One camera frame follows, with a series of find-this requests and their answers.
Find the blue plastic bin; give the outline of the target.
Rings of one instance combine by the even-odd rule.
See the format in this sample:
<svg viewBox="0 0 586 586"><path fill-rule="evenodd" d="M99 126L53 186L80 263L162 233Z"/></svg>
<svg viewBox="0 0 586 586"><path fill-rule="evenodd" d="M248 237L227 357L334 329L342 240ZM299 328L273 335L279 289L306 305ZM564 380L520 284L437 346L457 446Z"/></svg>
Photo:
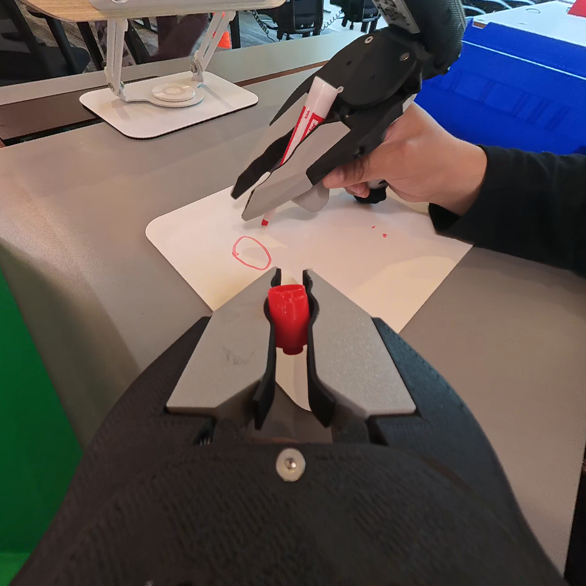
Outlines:
<svg viewBox="0 0 586 586"><path fill-rule="evenodd" d="M461 56L415 102L457 138L585 154L585 47L509 26L469 24Z"/></svg>

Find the red marker cap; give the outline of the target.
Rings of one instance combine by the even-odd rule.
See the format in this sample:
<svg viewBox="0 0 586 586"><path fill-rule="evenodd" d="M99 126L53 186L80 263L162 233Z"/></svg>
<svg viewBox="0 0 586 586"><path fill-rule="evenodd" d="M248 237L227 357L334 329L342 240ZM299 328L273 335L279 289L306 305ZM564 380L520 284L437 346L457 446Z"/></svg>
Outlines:
<svg viewBox="0 0 586 586"><path fill-rule="evenodd" d="M286 355L299 355L308 339L309 301L301 284L268 290L268 308L275 328L275 344Z"/></svg>

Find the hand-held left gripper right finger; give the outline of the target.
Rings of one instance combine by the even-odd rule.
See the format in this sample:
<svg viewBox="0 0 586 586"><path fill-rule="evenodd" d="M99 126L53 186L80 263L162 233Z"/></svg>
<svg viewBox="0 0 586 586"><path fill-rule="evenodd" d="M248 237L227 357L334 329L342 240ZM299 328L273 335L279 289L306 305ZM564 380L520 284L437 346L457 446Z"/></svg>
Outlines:
<svg viewBox="0 0 586 586"><path fill-rule="evenodd" d="M411 415L415 403L373 318L314 270L303 272L309 300L308 399L330 427L338 415L365 421Z"/></svg>

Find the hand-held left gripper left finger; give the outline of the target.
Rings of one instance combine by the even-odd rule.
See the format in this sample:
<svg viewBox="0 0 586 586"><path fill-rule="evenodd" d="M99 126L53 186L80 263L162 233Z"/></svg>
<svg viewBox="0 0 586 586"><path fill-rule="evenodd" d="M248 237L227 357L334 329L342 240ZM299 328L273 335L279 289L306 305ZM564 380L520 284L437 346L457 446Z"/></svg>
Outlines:
<svg viewBox="0 0 586 586"><path fill-rule="evenodd" d="M272 268L213 312L166 408L171 413L254 421L261 429L275 394L275 328L268 290L281 284Z"/></svg>

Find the white whiteboard sheet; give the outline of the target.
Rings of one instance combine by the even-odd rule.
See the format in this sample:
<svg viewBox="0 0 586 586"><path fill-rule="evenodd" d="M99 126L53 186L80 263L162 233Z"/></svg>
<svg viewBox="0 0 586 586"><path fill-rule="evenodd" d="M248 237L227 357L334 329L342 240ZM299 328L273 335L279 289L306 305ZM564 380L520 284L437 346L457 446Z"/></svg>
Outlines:
<svg viewBox="0 0 586 586"><path fill-rule="evenodd" d="M322 211L286 203L265 227L243 221L243 208L224 189L145 231L213 311L272 268L283 284L301 284L312 269L400 332L471 248L439 236L426 212L392 196L369 206L335 190Z"/></svg>

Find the green plastic bin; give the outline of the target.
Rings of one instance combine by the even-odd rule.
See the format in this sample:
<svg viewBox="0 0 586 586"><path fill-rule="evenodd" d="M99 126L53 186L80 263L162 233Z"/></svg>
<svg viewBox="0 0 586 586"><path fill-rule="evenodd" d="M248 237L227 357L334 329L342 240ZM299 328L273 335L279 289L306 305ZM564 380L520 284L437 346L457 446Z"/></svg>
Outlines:
<svg viewBox="0 0 586 586"><path fill-rule="evenodd" d="M1 275L1 585L63 502L82 450Z"/></svg>

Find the wooden-edged desk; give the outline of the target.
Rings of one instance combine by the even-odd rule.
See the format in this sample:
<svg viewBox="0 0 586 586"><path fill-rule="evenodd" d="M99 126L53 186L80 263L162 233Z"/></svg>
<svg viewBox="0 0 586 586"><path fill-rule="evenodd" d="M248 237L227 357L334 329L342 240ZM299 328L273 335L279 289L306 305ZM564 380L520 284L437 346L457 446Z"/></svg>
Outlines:
<svg viewBox="0 0 586 586"><path fill-rule="evenodd" d="M574 1L549 1L479 15L472 24L507 26L585 47L585 17L570 14Z"/></svg>

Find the red dry erase marker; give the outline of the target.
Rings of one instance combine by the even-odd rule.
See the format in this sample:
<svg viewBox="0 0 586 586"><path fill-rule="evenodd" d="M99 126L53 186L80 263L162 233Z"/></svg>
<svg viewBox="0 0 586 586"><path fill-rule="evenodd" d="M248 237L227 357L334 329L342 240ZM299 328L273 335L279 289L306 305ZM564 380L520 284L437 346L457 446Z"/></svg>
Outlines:
<svg viewBox="0 0 586 586"><path fill-rule="evenodd" d="M280 164L281 166L292 155L297 146L304 141L304 139L311 134L323 121L325 121L335 98L338 96L339 89L325 82L318 76L313 79L309 94L302 108L297 125L294 128L289 144L285 149L284 156ZM268 216L268 219L263 219L262 225L267 225L272 218L274 210L267 212L263 217Z"/></svg>

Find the person's right hand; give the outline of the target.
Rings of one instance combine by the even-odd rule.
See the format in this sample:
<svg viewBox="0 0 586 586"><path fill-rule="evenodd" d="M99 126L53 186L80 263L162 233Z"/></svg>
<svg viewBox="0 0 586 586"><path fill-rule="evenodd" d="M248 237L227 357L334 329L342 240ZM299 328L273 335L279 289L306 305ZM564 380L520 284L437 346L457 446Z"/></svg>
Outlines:
<svg viewBox="0 0 586 586"><path fill-rule="evenodd" d="M481 147L450 135L413 103L377 149L334 169L322 183L365 198L369 182L383 179L404 201L432 203L462 216L476 200L486 171Z"/></svg>

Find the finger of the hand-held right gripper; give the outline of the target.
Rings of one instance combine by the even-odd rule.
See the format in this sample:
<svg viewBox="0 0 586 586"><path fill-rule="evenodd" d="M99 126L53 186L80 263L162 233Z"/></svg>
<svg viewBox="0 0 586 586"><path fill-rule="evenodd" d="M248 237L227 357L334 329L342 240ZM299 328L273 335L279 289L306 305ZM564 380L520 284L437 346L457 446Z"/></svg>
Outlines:
<svg viewBox="0 0 586 586"><path fill-rule="evenodd" d="M256 187L245 205L244 221L264 216L288 201L316 213L329 200L329 189L313 184L308 168L340 141L350 129L341 121L323 123L297 146L292 155Z"/></svg>
<svg viewBox="0 0 586 586"><path fill-rule="evenodd" d="M248 192L267 172L273 171L281 162L297 124L315 76L308 77L289 96L253 148L246 168L240 173L231 191L238 199Z"/></svg>

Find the white metal stand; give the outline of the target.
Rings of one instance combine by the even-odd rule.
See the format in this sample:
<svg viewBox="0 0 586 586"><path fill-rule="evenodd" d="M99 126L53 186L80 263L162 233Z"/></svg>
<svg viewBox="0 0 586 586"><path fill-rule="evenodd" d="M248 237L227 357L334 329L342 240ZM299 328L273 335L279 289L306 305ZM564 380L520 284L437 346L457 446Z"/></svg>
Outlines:
<svg viewBox="0 0 586 586"><path fill-rule="evenodd" d="M164 77L122 82L122 57L128 17L153 11L180 14L213 11L200 49L187 71ZM107 19L107 89L85 92L82 106L128 138L151 139L220 118L257 104L258 97L207 71L209 61L227 32L236 11L244 4L234 1L92 1L109 11Z"/></svg>

